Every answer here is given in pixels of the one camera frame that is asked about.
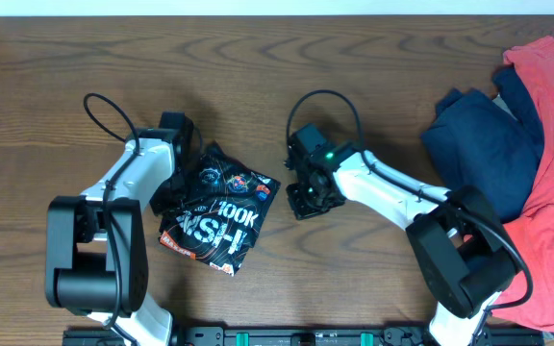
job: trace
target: red cloth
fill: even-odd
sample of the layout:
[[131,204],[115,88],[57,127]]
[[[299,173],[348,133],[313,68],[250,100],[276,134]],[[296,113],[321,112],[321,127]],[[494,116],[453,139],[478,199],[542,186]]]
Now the red cloth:
[[[506,224],[506,231],[528,264],[534,292],[524,305],[498,309],[494,316],[520,325],[554,332],[554,38],[544,37],[504,53],[527,87],[544,128],[540,168],[521,217]],[[522,297],[525,278],[516,276],[497,303]]]

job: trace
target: white background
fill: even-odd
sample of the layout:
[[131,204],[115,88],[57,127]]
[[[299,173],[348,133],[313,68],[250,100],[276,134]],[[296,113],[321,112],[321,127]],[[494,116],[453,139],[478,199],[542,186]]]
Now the white background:
[[554,14],[554,0],[0,0],[0,15]]

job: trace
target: wood grain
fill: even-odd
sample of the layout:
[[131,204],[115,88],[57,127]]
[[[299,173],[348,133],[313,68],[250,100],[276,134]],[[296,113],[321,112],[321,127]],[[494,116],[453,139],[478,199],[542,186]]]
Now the wood grain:
[[[353,203],[294,220],[286,116],[312,89],[339,90],[381,160],[440,184],[418,139],[434,104],[451,87],[494,94],[502,52],[546,35],[554,16],[0,18],[0,345],[56,345],[67,326],[88,324],[46,304],[43,271],[48,203],[94,184],[122,152],[84,114],[90,91],[139,126],[185,111],[205,138],[283,184],[234,279],[158,245],[158,219],[145,214],[149,290],[184,323],[429,320],[433,297],[387,220]],[[330,97],[310,100],[294,126],[310,121],[337,141],[354,134]]]

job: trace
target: wooden tabletop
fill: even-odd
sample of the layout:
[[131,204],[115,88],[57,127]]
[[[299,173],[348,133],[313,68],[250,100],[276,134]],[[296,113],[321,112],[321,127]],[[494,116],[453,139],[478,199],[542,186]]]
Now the wooden tabletop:
[[[428,321],[435,300],[405,234],[349,203],[297,222],[285,187],[285,125],[317,88],[356,104],[368,147],[440,185],[419,135],[452,87],[494,95],[501,54],[546,35],[554,16],[0,18],[0,344],[57,345],[96,326],[44,298],[46,210],[95,184],[123,148],[86,116],[83,96],[112,98],[137,126],[185,111],[206,140],[282,182],[236,277],[158,244],[144,215],[149,291],[184,323],[371,326]],[[93,106],[126,134],[108,107]],[[294,127],[354,137],[347,107],[317,96]]]

